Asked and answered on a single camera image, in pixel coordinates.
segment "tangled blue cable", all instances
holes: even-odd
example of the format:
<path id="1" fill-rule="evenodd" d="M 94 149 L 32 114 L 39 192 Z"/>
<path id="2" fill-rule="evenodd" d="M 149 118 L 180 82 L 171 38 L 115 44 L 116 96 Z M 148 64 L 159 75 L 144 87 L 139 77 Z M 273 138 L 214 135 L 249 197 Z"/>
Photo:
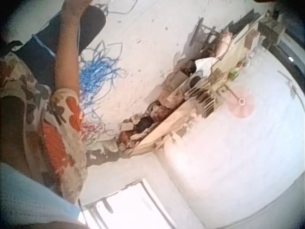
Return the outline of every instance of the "tangled blue cable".
<path id="1" fill-rule="evenodd" d="M 127 75 L 125 70 L 116 67 L 122 54 L 122 44 L 116 43 L 111 45 L 121 46 L 120 55 L 116 59 L 112 59 L 106 56 L 106 48 L 103 41 L 100 42 L 95 49 L 89 49 L 93 51 L 91 60 L 85 61 L 81 56 L 81 108 L 85 116 L 91 114 L 92 119 L 98 119 L 99 121 L 101 121 L 101 118 L 95 112 L 98 109 L 98 107 L 96 107 L 97 102 L 104 98 L 110 92 L 110 90 L 114 88 L 113 81 L 115 78 L 124 78 Z M 102 90 L 106 82 L 110 82 L 110 88 L 108 92 L 98 97 L 99 92 Z"/>

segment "pink fan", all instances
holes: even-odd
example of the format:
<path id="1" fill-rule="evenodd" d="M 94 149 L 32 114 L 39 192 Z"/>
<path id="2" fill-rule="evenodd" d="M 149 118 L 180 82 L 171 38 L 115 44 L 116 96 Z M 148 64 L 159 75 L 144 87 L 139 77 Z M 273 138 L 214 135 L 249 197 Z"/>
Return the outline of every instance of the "pink fan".
<path id="1" fill-rule="evenodd" d="M 254 97 L 250 92 L 243 87 L 236 87 L 231 90 L 227 85 L 224 85 L 228 90 L 227 105 L 231 113 L 237 118 L 247 118 L 254 110 Z"/>

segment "person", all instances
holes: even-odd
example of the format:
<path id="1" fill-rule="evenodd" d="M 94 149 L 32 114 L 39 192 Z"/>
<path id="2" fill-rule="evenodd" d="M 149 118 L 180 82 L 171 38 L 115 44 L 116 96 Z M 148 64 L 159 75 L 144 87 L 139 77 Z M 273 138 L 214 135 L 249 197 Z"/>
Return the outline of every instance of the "person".
<path id="1" fill-rule="evenodd" d="M 100 26 L 86 32 L 86 18 L 96 15 L 89 12 L 91 1 L 65 0 L 60 15 L 38 33 L 56 53 L 54 61 L 32 41 L 0 58 L 1 221 L 6 227 L 83 227 L 75 205 L 87 177 L 78 55 L 105 23 L 98 9 Z M 45 72 L 50 67 L 54 71 Z M 46 78 L 51 83 L 41 84 Z"/>

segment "bright window light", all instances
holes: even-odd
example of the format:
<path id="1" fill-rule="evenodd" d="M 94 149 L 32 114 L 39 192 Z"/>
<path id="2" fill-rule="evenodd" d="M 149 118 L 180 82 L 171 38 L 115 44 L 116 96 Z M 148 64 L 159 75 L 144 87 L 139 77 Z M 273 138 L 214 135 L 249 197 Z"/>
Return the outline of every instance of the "bright window light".
<path id="1" fill-rule="evenodd" d="M 84 214 L 91 229 L 176 228 L 146 180 L 91 205 L 90 212 L 85 210 Z M 79 220 L 85 222 L 82 213 Z"/>

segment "dark pants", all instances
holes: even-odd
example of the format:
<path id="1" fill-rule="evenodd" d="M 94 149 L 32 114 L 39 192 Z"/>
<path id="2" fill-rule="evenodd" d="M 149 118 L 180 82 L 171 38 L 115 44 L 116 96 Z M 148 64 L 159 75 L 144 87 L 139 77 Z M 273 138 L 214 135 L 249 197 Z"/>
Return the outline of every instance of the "dark pants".
<path id="1" fill-rule="evenodd" d="M 100 33 L 105 23 L 106 17 L 102 10 L 89 6 L 81 18 L 79 54 Z M 57 50 L 60 24 L 61 16 L 58 15 L 50 21 L 44 30 L 37 34 L 38 38 L 54 53 Z M 54 92 L 54 57 L 45 48 L 42 48 L 34 38 L 31 38 L 15 53 L 26 63 L 37 81 L 40 84 L 48 85 Z"/>

